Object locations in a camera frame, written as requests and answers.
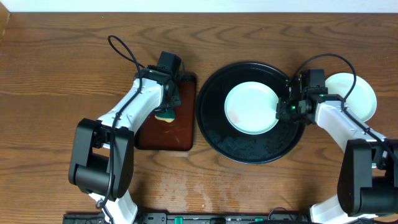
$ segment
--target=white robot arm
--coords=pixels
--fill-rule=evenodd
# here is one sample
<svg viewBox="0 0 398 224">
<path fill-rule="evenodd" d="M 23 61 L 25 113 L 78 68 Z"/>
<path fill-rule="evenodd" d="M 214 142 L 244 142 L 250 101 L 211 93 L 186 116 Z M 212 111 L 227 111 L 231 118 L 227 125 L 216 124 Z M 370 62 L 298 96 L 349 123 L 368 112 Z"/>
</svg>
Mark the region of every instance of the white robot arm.
<svg viewBox="0 0 398 224">
<path fill-rule="evenodd" d="M 398 211 L 397 141 L 375 132 L 344 102 L 328 94 L 323 70 L 307 70 L 291 83 L 289 98 L 279 98 L 277 106 L 277 118 L 317 124 L 345 153 L 337 195 L 310 207 L 315 223 L 350 223 Z M 386 170 L 386 176 L 373 177 L 372 168 Z"/>
<path fill-rule="evenodd" d="M 102 209 L 109 222 L 131 224 L 136 218 L 137 205 L 128 191 L 134 165 L 134 134 L 149 113 L 181 104 L 177 88 L 180 64 L 181 59 L 175 54 L 162 52 L 158 64 L 143 68 L 140 71 L 143 77 L 134 81 L 127 95 L 111 111 L 96 121 L 83 119 L 76 129 L 69 181 L 96 200 L 97 207 L 105 203 Z M 119 119 L 114 124 L 117 114 Z M 113 176 L 109 178 L 110 157 L 93 153 L 92 147 L 110 148 L 113 125 L 114 165 Z M 107 201 L 109 180 L 112 187 Z"/>
</svg>

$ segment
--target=black round tray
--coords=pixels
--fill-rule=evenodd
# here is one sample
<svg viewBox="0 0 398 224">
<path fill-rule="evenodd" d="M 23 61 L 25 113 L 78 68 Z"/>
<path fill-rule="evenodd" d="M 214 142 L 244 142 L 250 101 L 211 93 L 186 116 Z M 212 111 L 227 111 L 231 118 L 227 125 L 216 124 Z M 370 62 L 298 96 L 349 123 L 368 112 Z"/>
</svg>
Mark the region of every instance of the black round tray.
<svg viewBox="0 0 398 224">
<path fill-rule="evenodd" d="M 263 63 L 239 62 L 228 65 L 205 82 L 197 99 L 197 120 L 206 141 L 220 154 L 237 162 L 261 164 L 288 153 L 300 140 L 303 124 L 284 121 L 263 134 L 245 134 L 235 129 L 224 112 L 225 98 L 236 85 L 259 82 L 278 97 L 289 96 L 287 75 Z"/>
</svg>

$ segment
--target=sponge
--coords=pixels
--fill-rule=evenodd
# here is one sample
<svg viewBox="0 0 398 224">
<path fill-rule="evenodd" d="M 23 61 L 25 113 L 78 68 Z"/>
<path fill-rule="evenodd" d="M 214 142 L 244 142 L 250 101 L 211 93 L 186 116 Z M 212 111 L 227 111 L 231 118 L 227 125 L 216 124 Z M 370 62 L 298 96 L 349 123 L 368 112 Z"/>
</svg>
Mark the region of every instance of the sponge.
<svg viewBox="0 0 398 224">
<path fill-rule="evenodd" d="M 171 123 L 175 119 L 175 112 L 174 110 L 167 110 L 166 112 L 155 114 L 155 118 Z"/>
</svg>

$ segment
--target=black cable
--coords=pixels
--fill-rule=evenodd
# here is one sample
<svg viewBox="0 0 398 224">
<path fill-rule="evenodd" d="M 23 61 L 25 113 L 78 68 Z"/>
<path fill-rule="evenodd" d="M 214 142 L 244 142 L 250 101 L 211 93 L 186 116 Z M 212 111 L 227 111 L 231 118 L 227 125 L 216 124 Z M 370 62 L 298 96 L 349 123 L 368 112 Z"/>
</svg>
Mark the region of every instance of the black cable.
<svg viewBox="0 0 398 224">
<path fill-rule="evenodd" d="M 277 209 L 282 209 L 282 210 L 285 210 L 285 211 L 287 212 L 286 208 L 284 208 L 284 207 L 276 207 L 276 208 L 272 209 L 272 211 L 268 214 L 268 220 L 271 220 L 272 214 L 273 214 L 274 211 L 277 210 Z M 290 217 L 290 219 L 291 219 L 292 221 L 296 221 L 290 214 L 288 214 L 288 215 L 289 215 L 289 217 Z"/>
<path fill-rule="evenodd" d="M 116 129 L 116 124 L 121 116 L 121 113 L 124 111 L 124 109 L 126 109 L 126 107 L 131 103 L 131 101 L 141 92 L 142 89 L 142 75 L 141 75 L 141 69 L 139 68 L 140 66 L 142 66 L 140 63 L 137 62 L 137 59 L 135 58 L 134 54 L 131 52 L 131 50 L 129 49 L 129 47 L 119 38 L 116 37 L 115 35 L 109 35 L 108 36 L 108 42 L 110 44 L 110 46 L 120 55 L 122 55 L 124 58 L 126 58 L 126 56 L 124 56 L 122 53 L 120 53 L 120 51 L 118 51 L 114 45 L 112 44 L 112 38 L 115 38 L 117 41 L 120 42 L 121 45 L 123 45 L 123 47 L 129 52 L 132 60 L 129 61 L 134 62 L 134 64 L 136 64 L 137 67 L 137 71 L 138 71 L 138 77 L 139 77 L 139 87 L 138 90 L 136 91 L 135 94 L 133 94 L 133 96 L 120 108 L 120 110 L 118 112 L 115 113 L 113 122 L 112 122 L 112 128 L 111 128 L 111 139 L 110 139 L 110 144 L 109 144 L 109 182 L 108 182 L 108 189 L 106 191 L 106 195 L 105 198 L 103 199 L 102 202 L 98 203 L 96 205 L 96 208 L 98 209 L 102 209 L 105 208 L 106 202 L 108 201 L 109 197 L 111 196 L 111 192 L 113 189 L 113 154 L 114 154 L 114 131 Z"/>
<path fill-rule="evenodd" d="M 110 35 L 109 37 L 114 37 L 116 40 L 118 40 L 118 41 L 123 45 L 123 47 L 125 47 L 125 48 L 127 47 L 126 44 L 124 44 L 124 42 L 123 42 L 121 39 L 119 39 L 119 37 L 116 37 L 115 35 Z M 122 52 L 120 52 L 120 51 L 112 44 L 112 42 L 109 41 L 109 37 L 108 37 L 108 42 L 109 42 L 110 46 L 113 48 L 114 51 L 116 51 L 120 56 L 124 57 L 125 59 L 129 60 L 130 62 L 135 63 L 135 64 L 138 63 L 136 59 L 132 59 L 132 60 L 131 60 L 131 58 L 125 56 Z M 139 65 L 140 67 L 142 67 L 142 68 L 145 68 L 145 66 L 141 65 L 140 63 L 138 63 L 138 65 Z"/>
<path fill-rule="evenodd" d="M 109 223 L 113 224 L 113 217 L 112 217 L 112 215 L 110 214 L 110 212 L 108 211 L 108 209 L 106 207 L 104 207 L 104 213 L 105 213 L 106 216 L 108 216 Z"/>
<path fill-rule="evenodd" d="M 391 151 L 391 149 L 386 146 L 386 144 L 381 141 L 381 139 L 379 139 L 375 134 L 373 134 L 371 132 L 371 128 L 366 128 L 365 126 L 363 126 L 358 120 L 356 120 L 348 111 L 347 111 L 347 107 L 344 106 L 344 103 L 346 102 L 347 98 L 349 97 L 349 95 L 351 94 L 351 92 L 354 90 L 355 84 L 356 84 L 356 72 L 355 72 L 355 68 L 353 67 L 353 65 L 344 57 L 337 55 L 337 54 L 320 54 L 320 55 L 316 55 L 308 60 L 306 60 L 298 69 L 297 71 L 293 74 L 293 77 L 291 79 L 291 81 L 289 81 L 289 84 L 292 83 L 293 80 L 295 80 L 298 76 L 298 73 L 301 71 L 301 69 L 303 69 L 303 67 L 309 63 L 310 61 L 316 59 L 316 58 L 320 58 L 320 57 L 337 57 L 342 59 L 344 62 L 347 63 L 347 65 L 350 67 L 353 75 L 354 75 L 354 81 L 353 84 L 351 86 L 351 88 L 348 90 L 347 94 L 344 96 L 343 101 L 341 101 L 341 109 L 343 110 L 343 112 L 347 115 L 347 117 L 349 117 L 352 121 L 354 121 L 354 123 L 356 123 L 366 134 L 370 135 L 372 138 L 374 138 L 382 147 L 383 149 L 388 153 L 388 155 L 391 157 L 391 159 L 394 161 L 394 163 L 396 165 L 398 165 L 398 158 L 396 155 L 394 155 L 394 153 Z"/>
</svg>

